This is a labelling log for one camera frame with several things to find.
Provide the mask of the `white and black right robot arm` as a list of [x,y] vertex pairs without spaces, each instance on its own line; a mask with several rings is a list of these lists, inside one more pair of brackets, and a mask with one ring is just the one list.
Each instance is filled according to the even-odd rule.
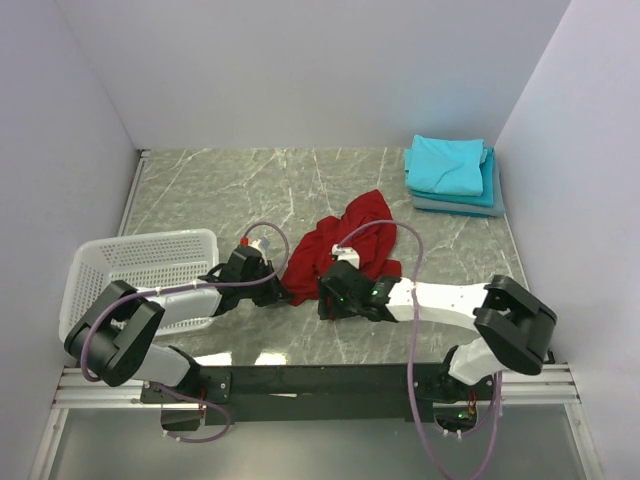
[[323,320],[364,317],[372,322],[429,321],[476,334],[450,348],[433,374],[414,383],[436,402],[454,403],[491,376],[511,370],[541,373],[557,324],[556,314],[514,279],[443,285],[382,276],[371,280],[351,263],[334,263],[318,281]]

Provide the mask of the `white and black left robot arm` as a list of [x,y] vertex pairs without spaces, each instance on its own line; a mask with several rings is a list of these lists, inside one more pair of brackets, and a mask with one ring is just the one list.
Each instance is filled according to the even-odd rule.
[[291,298],[261,250],[240,245],[227,262],[187,285],[151,290],[112,281],[63,337],[63,346],[93,381],[111,387],[130,379],[159,383],[186,402],[199,392],[201,365],[176,347],[155,345],[160,328],[222,316],[244,299],[268,307]]

